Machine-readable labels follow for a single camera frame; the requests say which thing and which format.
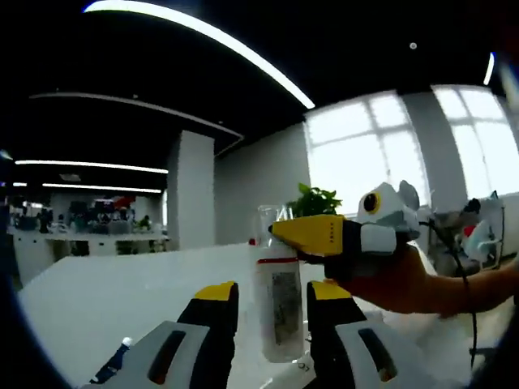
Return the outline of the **person's right hand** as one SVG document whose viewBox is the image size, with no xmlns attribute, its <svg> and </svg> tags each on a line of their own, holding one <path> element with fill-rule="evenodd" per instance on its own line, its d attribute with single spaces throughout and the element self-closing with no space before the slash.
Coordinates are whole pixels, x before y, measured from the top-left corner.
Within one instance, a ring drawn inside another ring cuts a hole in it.
<svg viewBox="0 0 519 389">
<path fill-rule="evenodd" d="M 422 264 L 419 251 L 409 244 L 391 257 L 376 257 L 380 267 L 373 275 L 355 275 L 344 259 L 325 263 L 324 274 L 355 297 L 384 310 L 400 314 L 433 314 L 440 309 L 432 301 L 431 276 Z"/>
</svg>

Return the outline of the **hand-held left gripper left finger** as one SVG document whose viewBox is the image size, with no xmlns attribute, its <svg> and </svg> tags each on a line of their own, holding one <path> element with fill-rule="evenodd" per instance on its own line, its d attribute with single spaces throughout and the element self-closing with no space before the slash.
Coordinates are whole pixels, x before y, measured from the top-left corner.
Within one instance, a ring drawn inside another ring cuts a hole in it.
<svg viewBox="0 0 519 389">
<path fill-rule="evenodd" d="M 238 284 L 209 285 L 175 321 L 122 340 L 85 388 L 226 388 L 238 329 Z"/>
</svg>

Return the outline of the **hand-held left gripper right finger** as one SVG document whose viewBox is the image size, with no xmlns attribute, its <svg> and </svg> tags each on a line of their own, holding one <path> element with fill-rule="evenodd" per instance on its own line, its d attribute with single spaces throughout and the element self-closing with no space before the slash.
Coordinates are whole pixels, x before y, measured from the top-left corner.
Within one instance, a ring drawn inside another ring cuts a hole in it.
<svg viewBox="0 0 519 389">
<path fill-rule="evenodd" d="M 419 348 L 368 319 L 351 294 L 329 281 L 307 283 L 310 355 L 322 388 L 438 388 Z"/>
</svg>

